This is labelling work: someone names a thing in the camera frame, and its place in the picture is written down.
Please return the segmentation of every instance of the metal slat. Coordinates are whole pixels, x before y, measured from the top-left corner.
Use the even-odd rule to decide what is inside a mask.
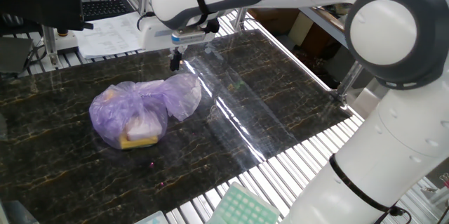
[[[92,62],[90,60],[85,59],[79,52],[75,52],[75,55],[81,64],[88,64]]]
[[[316,137],[322,142],[324,143],[324,145],[328,148],[328,150],[330,150],[332,153],[337,153],[337,151],[339,150],[338,146],[331,141],[324,133],[319,133],[316,135]]]
[[[221,200],[220,195],[217,193],[217,190],[215,189],[206,192],[204,198],[206,199],[212,210],[215,210],[217,208]]]
[[[330,130],[333,133],[335,133],[335,135],[337,135],[344,143],[349,140],[349,136],[346,133],[344,133],[339,126],[337,125],[332,126]]]
[[[278,154],[277,156],[279,163],[284,167],[284,169],[292,176],[298,186],[301,187],[301,190],[306,188],[309,183],[307,177],[296,168],[294,163],[291,162],[290,158],[286,153]]]
[[[343,122],[346,123],[346,125],[348,125],[348,127],[352,131],[354,131],[354,132],[357,131],[358,126],[356,126],[355,123],[351,119],[345,119]]]
[[[340,139],[340,137],[336,136],[330,129],[326,129],[323,132],[327,138],[331,139],[332,142],[337,146],[337,149],[340,149],[344,145],[344,141]]]
[[[257,167],[249,170],[248,174],[255,181],[255,184],[263,188],[262,193],[269,199],[271,199],[270,204],[275,206],[281,214],[285,217],[288,214],[289,208],[287,204],[282,200],[282,198],[276,193],[276,190],[269,184],[262,173]]]
[[[340,122],[337,124],[337,126],[343,131],[343,133],[346,133],[346,135],[350,138],[354,134],[354,132],[346,126],[343,122]]]
[[[278,176],[286,184],[288,189],[293,193],[295,197],[298,197],[302,192],[302,188],[298,185],[295,179],[289,174],[284,166],[279,162],[276,157],[272,157],[268,160],[268,164],[278,173]]]
[[[276,167],[274,167],[274,165],[271,162],[264,162],[263,164],[267,167],[267,170],[269,172],[273,173],[273,177],[277,180],[278,184],[282,187],[282,189],[287,190],[289,192],[288,195],[291,198],[292,202],[294,202],[296,200],[297,194],[290,186],[288,186],[288,182],[282,176],[283,174],[281,174],[281,172],[279,172],[279,170]]]
[[[225,190],[221,185],[218,185],[218,186],[216,187],[216,189],[217,189],[217,192],[218,192],[220,198],[223,198],[223,196],[224,196],[225,193],[226,193],[226,190]]]
[[[259,171],[267,179],[268,183],[274,188],[276,193],[282,198],[284,203],[290,208],[295,201],[295,196],[288,191],[288,188],[269,170],[264,164],[258,165]]]
[[[304,149],[304,146],[298,144],[293,147],[293,149],[315,174],[317,174],[321,170],[320,164],[310,155],[310,153],[308,153],[308,151]]]
[[[173,215],[172,212],[168,212],[168,213],[166,214],[166,219],[168,220],[168,222],[169,222],[170,224],[177,224],[177,221],[176,221],[176,219],[175,219],[175,215]]]
[[[357,125],[357,127],[359,127],[363,124],[363,121],[356,115],[351,116],[351,120]]]
[[[203,195],[198,196],[192,200],[193,205],[198,212],[201,214],[202,219],[206,222],[210,219],[213,214],[212,208],[209,206],[206,198]]]
[[[204,220],[201,219],[199,213],[196,212],[196,209],[191,202],[187,202],[181,205],[180,211],[182,216],[185,217],[187,223],[191,224],[204,223]]]
[[[226,18],[225,16],[222,16],[221,18],[222,24],[226,27],[227,33],[228,34],[233,34],[235,33],[234,28],[232,28],[231,23],[229,23],[229,19]]]
[[[321,167],[326,165],[328,160],[312,145],[310,140],[305,140],[301,144]]]
[[[221,18],[218,18],[218,22],[220,23],[221,28],[224,30],[223,36],[230,35],[233,32],[230,30],[229,26],[226,24],[226,22]]]
[[[307,166],[307,164],[301,159],[301,157],[297,155],[296,151],[293,148],[286,150],[286,153],[291,162],[294,163],[296,168],[298,168],[305,176],[307,182],[315,177],[315,173],[309,168],[309,166]]]
[[[70,64],[70,66],[77,66],[81,64],[74,52],[65,54],[65,58],[67,59],[67,62]]]
[[[267,195],[259,188],[257,183],[251,178],[249,172],[242,173],[241,176],[239,176],[245,187],[250,190],[252,193],[256,194],[259,198],[265,200],[266,202],[270,203],[272,206],[274,206],[273,201],[267,197]]]
[[[183,212],[181,211],[181,209],[178,207],[176,209],[173,210],[173,213],[175,214],[176,220],[181,223],[182,221],[186,224],[193,224],[193,223],[189,223],[185,217],[185,215],[183,214]]]
[[[62,56],[64,56],[65,61],[69,65],[68,67],[71,67],[72,65],[70,64],[69,60],[67,59],[67,56],[65,54],[62,54]]]
[[[320,154],[323,155],[327,162],[332,153],[324,147],[323,143],[316,136],[312,136],[309,140],[310,143],[320,152]]]
[[[59,57],[59,62],[61,63],[62,68],[68,68],[69,67],[69,63],[65,60],[64,55],[58,55]]]

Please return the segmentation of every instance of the metal grate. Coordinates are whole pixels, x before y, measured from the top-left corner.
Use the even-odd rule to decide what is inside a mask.
[[[354,134],[363,123],[357,115],[332,126],[316,136],[305,140],[281,154],[257,165],[235,178],[218,185],[216,188],[188,201],[182,206],[166,213],[170,224],[205,223],[212,216],[215,207],[233,182],[254,192],[257,196],[275,206],[281,216],[278,223],[288,214],[295,199],[326,164],[331,153],[335,153]],[[411,223],[435,223],[437,218],[423,218],[422,206],[410,197],[416,196],[413,190],[407,192],[398,202],[398,206],[407,209],[413,220]],[[406,216],[387,217],[384,224],[404,224]]]

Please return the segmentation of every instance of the keyboard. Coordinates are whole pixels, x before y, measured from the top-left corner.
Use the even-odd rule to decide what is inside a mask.
[[[127,0],[83,2],[84,21],[101,20],[135,11]]]

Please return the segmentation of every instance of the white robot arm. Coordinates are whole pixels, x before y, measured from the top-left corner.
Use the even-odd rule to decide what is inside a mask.
[[[231,8],[340,2],[355,2],[345,27],[349,50],[391,90],[304,189],[285,224],[379,223],[449,157],[449,0],[152,0],[163,25],[196,31]]]

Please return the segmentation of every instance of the marble table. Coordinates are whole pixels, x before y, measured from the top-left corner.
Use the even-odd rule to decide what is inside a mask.
[[[0,199],[40,223],[131,224],[170,211],[346,119],[304,70],[259,31],[190,46],[179,72],[168,51],[0,81]],[[169,119],[153,146],[115,150],[93,130],[94,97],[122,81],[193,72],[195,113]]]

